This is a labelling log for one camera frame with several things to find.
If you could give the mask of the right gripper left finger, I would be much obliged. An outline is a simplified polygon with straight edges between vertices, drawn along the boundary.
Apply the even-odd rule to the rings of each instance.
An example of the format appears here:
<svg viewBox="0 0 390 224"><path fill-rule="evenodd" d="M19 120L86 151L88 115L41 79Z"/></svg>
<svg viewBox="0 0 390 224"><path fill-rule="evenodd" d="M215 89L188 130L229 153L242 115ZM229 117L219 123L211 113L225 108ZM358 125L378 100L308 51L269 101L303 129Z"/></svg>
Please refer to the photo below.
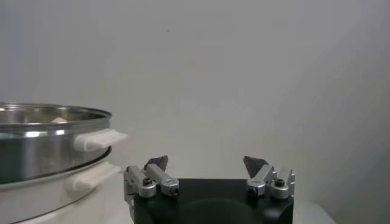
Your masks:
<svg viewBox="0 0 390 224"><path fill-rule="evenodd" d="M168 156L151 158L141 169L128 166L124 171L124 199L129 205L130 213L135 212L136 197L150 199L157 195L157 189L168 197L179 196L179 180L169 176L165 170Z"/></svg>

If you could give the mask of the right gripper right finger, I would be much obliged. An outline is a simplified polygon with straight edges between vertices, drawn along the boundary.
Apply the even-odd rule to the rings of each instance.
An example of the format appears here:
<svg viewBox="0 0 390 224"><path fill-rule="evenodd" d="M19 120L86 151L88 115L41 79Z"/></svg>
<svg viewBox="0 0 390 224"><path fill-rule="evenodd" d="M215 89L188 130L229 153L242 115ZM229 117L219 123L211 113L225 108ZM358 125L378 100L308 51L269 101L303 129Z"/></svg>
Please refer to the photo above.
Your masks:
<svg viewBox="0 0 390 224"><path fill-rule="evenodd" d="M292 169L284 167L277 171L264 159L251 156L245 156L243 163L250 176L246 180L246 192L249 198L260 198L266 192L276 200L294 197L296 175Z"/></svg>

